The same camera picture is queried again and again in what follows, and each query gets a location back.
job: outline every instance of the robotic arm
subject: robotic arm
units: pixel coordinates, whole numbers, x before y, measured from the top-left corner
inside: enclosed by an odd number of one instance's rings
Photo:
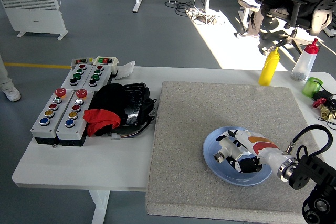
[[[310,155],[302,145],[298,148],[297,157],[290,154],[296,141],[310,130],[323,130],[328,135],[328,143],[321,150]],[[317,158],[332,144],[332,135],[322,125],[311,125],[301,131],[283,152],[272,141],[258,133],[230,130],[217,138],[222,147],[214,158],[219,162],[225,159],[240,173],[258,172],[263,164],[271,167],[273,174],[295,190],[303,188],[312,179],[316,182],[314,190],[303,203],[302,214],[308,224],[336,223],[336,170]],[[253,154],[254,158],[239,160],[243,155]]]

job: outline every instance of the white radiator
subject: white radiator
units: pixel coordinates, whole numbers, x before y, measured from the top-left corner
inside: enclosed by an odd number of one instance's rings
[[[58,0],[1,0],[14,31],[25,33],[59,34],[61,40],[65,29]]]

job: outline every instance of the gray felt mat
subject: gray felt mat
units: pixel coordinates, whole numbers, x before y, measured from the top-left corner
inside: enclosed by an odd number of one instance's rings
[[[237,186],[210,170],[203,143],[209,133],[223,126],[260,133],[285,150],[307,123],[288,88],[164,82],[146,192],[148,214],[305,223],[302,204],[313,182],[295,191],[271,174],[261,184]],[[300,144],[309,153],[318,149],[310,133],[300,138]]]

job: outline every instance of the gray floor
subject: gray floor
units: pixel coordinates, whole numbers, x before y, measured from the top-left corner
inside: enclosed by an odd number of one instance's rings
[[[57,35],[47,34],[16,38],[17,32],[0,7],[0,53],[4,62],[15,63],[69,66],[73,58],[115,56],[120,65],[135,60],[138,66],[220,68],[192,22],[166,7],[166,1],[143,0],[139,12],[134,14],[135,0],[62,0],[61,11],[69,33],[60,41]],[[211,0],[211,9],[220,9],[232,27],[242,31],[236,19],[236,0]],[[234,33],[227,33],[223,40],[234,37]],[[336,77],[335,39],[324,33],[319,38],[330,50],[321,47],[313,71]],[[247,55],[246,60],[251,57],[262,54]],[[287,69],[293,67],[286,57],[281,63]],[[0,223],[91,223],[94,203],[88,191],[19,188],[12,181],[16,165],[31,140],[30,127],[52,92],[63,83],[68,70],[7,70],[22,99],[10,103],[0,95]],[[148,216],[144,197],[145,193],[112,192],[105,223],[233,223]]]

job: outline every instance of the sneaker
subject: sneaker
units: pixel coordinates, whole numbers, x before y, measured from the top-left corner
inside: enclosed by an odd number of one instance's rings
[[[252,12],[258,12],[261,7],[261,1],[258,0],[238,0],[238,3],[244,8],[249,8]]]
[[[237,34],[237,38],[238,39],[252,39],[252,40],[257,40],[260,38],[260,35],[251,35],[248,34],[247,32],[243,33],[243,34]]]
[[[21,94],[16,87],[6,89],[3,92],[11,102],[15,102],[21,98]]]

